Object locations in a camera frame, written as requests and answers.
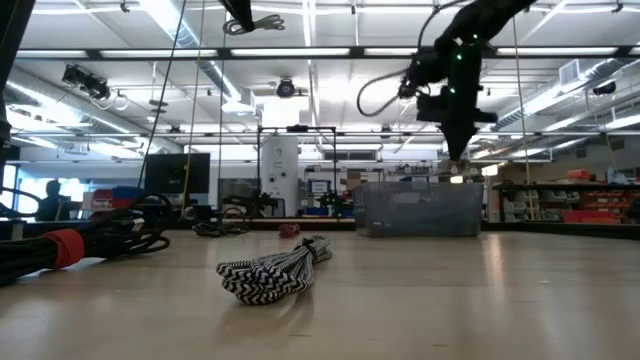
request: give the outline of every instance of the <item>vertical pole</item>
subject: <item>vertical pole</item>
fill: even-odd
[[[262,126],[258,126],[258,163],[256,169],[258,170],[258,196],[262,195],[262,178],[260,176],[260,134],[262,134]]]
[[[336,133],[336,128],[332,129],[333,131],[333,191],[336,196],[338,196],[338,136]]]

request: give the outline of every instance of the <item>white cylindrical tank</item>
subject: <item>white cylindrical tank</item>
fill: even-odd
[[[262,146],[262,192],[284,200],[285,216],[298,211],[298,138],[272,136]]]

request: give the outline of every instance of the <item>wooden table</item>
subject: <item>wooden table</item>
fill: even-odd
[[[554,235],[371,240],[328,233],[314,288],[265,307],[219,261],[291,249],[173,232],[170,249],[83,260],[0,288],[0,359],[631,359],[640,242]]]

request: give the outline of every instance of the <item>fluorescent light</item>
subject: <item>fluorescent light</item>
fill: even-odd
[[[573,146],[573,145],[575,145],[575,144],[577,144],[577,143],[579,143],[579,142],[581,142],[581,141],[583,141],[583,140],[585,140],[585,139],[586,139],[586,138],[567,141],[567,142],[562,143],[562,144],[560,144],[560,145],[556,145],[556,146],[554,146],[553,148],[554,148],[554,149],[564,149],[564,148],[568,148],[568,147]]]
[[[176,49],[173,56],[181,57],[197,57],[198,49]],[[100,55],[104,58],[153,58],[153,57],[171,57],[171,50],[104,50],[100,51]],[[202,50],[202,57],[218,56],[216,50]]]
[[[525,153],[524,149],[520,150],[520,151],[516,151],[513,154],[509,155],[510,157],[525,157],[525,156],[533,156],[536,154],[539,154],[543,151],[545,151],[546,149],[540,149],[540,148],[534,148],[534,149],[528,149]]]
[[[418,49],[416,48],[371,48],[371,49],[365,49],[364,50],[364,54],[365,55],[411,55],[415,52],[417,52]]]
[[[22,141],[27,144],[38,145],[49,149],[57,149],[58,147],[51,141],[47,141],[38,137],[30,137],[29,139],[23,139],[19,137],[13,137],[13,140]]]
[[[109,121],[107,121],[107,120],[101,119],[101,118],[96,117],[96,116],[92,116],[91,118],[92,118],[93,120],[96,120],[96,121],[98,121],[98,122],[101,122],[101,123],[103,123],[103,124],[105,124],[105,125],[107,125],[107,126],[111,127],[112,129],[118,130],[118,131],[120,131],[120,132],[121,132],[121,133],[123,133],[123,134],[129,134],[129,133],[130,133],[130,131],[129,131],[129,130],[127,130],[127,129],[125,129],[125,128],[122,128],[122,127],[120,127],[120,126],[118,126],[118,125],[115,125],[115,124],[113,124],[113,123],[111,123],[111,122],[109,122]]]
[[[88,58],[84,50],[18,50],[17,58]]]
[[[562,120],[562,121],[558,121],[557,123],[542,129],[542,131],[554,131],[554,130],[562,129],[562,128],[567,127],[567,126],[569,126],[569,125],[571,125],[571,124],[573,124],[573,123],[575,123],[577,121],[578,121],[578,119],[571,117],[571,118],[568,118],[568,119],[565,119],[565,120]]]
[[[111,144],[91,144],[91,150],[97,151],[104,155],[115,156],[119,158],[139,158],[137,152],[128,150],[121,146]]]
[[[606,130],[620,129],[623,127],[635,125],[637,123],[640,123],[640,115],[629,116],[626,118],[614,120],[608,124],[600,126],[598,130],[606,131]]]
[[[526,47],[518,48],[519,55],[611,55],[617,47]],[[498,55],[515,55],[516,48],[499,48]]]
[[[332,56],[348,55],[347,48],[306,48],[306,49],[234,49],[233,56]]]

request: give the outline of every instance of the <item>security camera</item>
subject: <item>security camera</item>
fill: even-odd
[[[296,94],[296,87],[293,85],[291,78],[282,78],[276,89],[276,94],[281,99],[288,99]]]

